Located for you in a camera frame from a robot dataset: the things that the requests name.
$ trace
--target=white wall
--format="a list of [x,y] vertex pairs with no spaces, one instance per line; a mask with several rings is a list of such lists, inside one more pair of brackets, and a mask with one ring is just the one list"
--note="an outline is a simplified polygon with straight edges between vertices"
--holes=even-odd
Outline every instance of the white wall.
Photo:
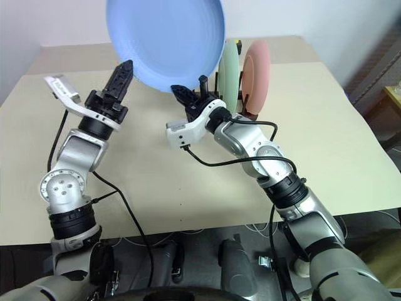
[[[1,74],[21,76],[38,45],[109,42],[105,0],[0,0]],[[228,37],[300,35],[345,85],[401,15],[399,0],[222,0]],[[23,52],[21,62],[9,54]],[[3,90],[9,90],[1,80]]]

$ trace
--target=green plate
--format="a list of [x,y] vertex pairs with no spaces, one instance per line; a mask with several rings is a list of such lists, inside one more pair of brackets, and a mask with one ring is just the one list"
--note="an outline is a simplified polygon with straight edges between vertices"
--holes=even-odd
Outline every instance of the green plate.
[[239,90],[239,57],[235,40],[226,41],[219,63],[219,95],[232,114],[237,112]]

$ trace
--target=pink plate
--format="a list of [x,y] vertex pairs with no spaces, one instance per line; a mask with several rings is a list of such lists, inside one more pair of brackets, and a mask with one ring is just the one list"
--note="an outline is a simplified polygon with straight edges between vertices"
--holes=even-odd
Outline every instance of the pink plate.
[[248,94],[245,109],[248,113],[257,115],[262,110],[268,96],[270,79],[270,52],[267,42],[257,40],[246,52],[242,68],[242,97]]

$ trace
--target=plate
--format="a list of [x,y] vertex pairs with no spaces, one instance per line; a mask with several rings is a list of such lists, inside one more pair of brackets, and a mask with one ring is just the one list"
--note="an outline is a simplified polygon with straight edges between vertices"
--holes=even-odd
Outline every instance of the plate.
[[217,84],[219,95],[226,103],[230,113],[236,113],[239,90],[239,57],[235,40],[229,40],[224,46],[223,55],[219,63]]
[[133,75],[162,92],[193,89],[216,69],[225,40],[220,0],[108,0],[107,28]]
[[245,109],[257,115],[262,110],[269,90],[270,52],[267,42],[256,40],[245,55],[242,68],[242,97],[248,100]]

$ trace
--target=blue plate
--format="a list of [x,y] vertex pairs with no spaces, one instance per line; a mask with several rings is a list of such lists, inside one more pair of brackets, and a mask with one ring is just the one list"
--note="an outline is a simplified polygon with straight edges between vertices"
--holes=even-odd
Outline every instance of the blue plate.
[[135,78],[170,93],[212,74],[226,33],[220,0],[108,0],[107,28]]

